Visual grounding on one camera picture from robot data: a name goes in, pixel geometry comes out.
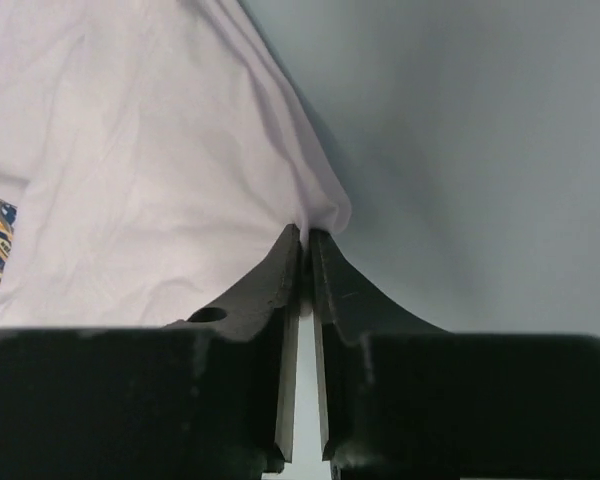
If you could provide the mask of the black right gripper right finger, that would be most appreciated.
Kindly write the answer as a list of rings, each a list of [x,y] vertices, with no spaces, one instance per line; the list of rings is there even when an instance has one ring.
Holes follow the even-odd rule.
[[[452,333],[310,235],[321,450],[336,479],[600,479],[600,338]]]

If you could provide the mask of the white graphic tank top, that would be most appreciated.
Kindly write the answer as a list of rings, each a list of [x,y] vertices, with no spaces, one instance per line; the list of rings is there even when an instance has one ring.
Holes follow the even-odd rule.
[[[236,1],[0,1],[0,328],[163,326],[349,199]]]

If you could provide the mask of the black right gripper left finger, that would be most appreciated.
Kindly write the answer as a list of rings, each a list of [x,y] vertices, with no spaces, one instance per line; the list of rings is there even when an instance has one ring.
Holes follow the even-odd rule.
[[[161,328],[0,329],[0,479],[259,479],[291,460],[299,231]]]

